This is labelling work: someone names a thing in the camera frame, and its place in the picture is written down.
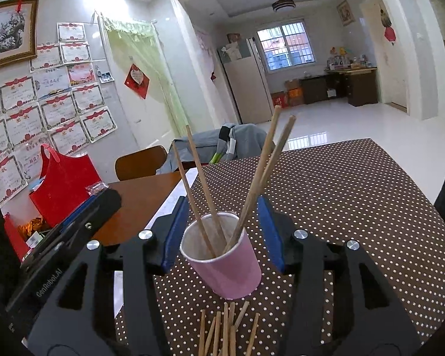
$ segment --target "refrigerator door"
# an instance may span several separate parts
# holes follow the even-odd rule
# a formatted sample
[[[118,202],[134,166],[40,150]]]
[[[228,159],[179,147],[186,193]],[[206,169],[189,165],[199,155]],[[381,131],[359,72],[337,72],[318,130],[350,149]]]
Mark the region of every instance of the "refrigerator door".
[[[223,47],[229,52],[222,52],[224,68],[234,93],[242,123],[265,123],[272,118],[272,99],[268,92],[264,70],[260,69],[252,40],[239,42],[239,53],[228,56],[228,46]]]

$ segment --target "green curtain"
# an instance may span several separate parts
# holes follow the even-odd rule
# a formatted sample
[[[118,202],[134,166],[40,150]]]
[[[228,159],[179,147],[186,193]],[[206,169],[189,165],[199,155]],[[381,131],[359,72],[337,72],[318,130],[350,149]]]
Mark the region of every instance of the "green curtain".
[[[172,129],[177,136],[186,135],[188,119],[177,90],[166,72],[153,25],[137,21],[125,23],[107,17],[103,17],[103,22],[115,62],[125,70],[128,68],[128,58],[132,56],[135,65],[143,72],[151,71],[158,77]]]

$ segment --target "white tile floor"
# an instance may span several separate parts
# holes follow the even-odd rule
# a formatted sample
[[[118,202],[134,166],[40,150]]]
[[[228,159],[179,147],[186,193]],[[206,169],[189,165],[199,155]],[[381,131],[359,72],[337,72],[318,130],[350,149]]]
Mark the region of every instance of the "white tile floor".
[[[297,121],[285,148],[311,147],[344,140],[371,138],[411,176],[433,203],[445,179],[445,122],[424,121],[385,104],[353,107],[344,99],[283,110],[278,140],[290,115]],[[270,123],[260,127],[268,131]]]

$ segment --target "refrigerator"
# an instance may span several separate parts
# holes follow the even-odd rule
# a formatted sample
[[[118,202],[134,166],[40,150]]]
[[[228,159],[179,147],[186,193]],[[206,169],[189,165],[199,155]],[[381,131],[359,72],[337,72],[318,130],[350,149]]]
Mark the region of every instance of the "refrigerator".
[[[254,39],[242,39],[218,49],[241,121],[265,123],[274,106]]]

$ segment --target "bag handle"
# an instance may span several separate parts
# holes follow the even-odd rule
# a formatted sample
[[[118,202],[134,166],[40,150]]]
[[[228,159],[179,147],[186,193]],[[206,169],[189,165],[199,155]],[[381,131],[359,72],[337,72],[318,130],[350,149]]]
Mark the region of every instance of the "bag handle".
[[[50,157],[53,157],[57,163],[61,161],[56,150],[52,148],[49,144],[43,143],[41,145],[41,159],[43,160],[43,166],[41,168],[40,178],[43,178],[48,172],[49,158],[46,156],[45,150],[49,152]]]

